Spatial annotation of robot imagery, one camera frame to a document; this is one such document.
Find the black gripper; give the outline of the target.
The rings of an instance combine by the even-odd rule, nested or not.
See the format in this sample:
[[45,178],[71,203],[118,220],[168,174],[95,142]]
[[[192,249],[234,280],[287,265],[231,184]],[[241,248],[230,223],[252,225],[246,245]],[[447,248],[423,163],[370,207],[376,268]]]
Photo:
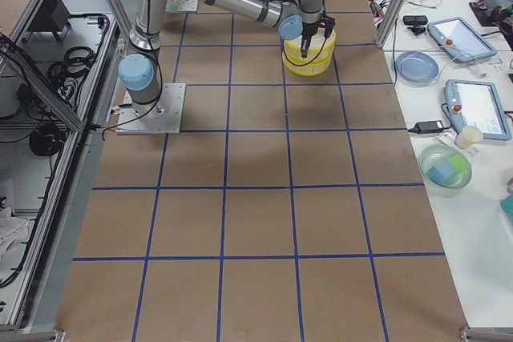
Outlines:
[[323,35],[328,38],[335,27],[335,19],[329,16],[325,11],[315,14],[312,22],[303,22],[301,34],[301,57],[306,58],[309,53],[311,38],[317,33],[319,28],[323,29]]

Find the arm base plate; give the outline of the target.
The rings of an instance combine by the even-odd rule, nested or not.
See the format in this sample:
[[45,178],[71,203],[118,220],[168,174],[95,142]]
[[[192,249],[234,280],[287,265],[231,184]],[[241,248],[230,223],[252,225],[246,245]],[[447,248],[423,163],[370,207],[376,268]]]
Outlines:
[[151,104],[145,107],[133,104],[129,92],[125,91],[123,102],[130,106],[120,111],[115,131],[127,135],[179,134],[185,93],[185,83],[165,83],[156,107],[143,116]]

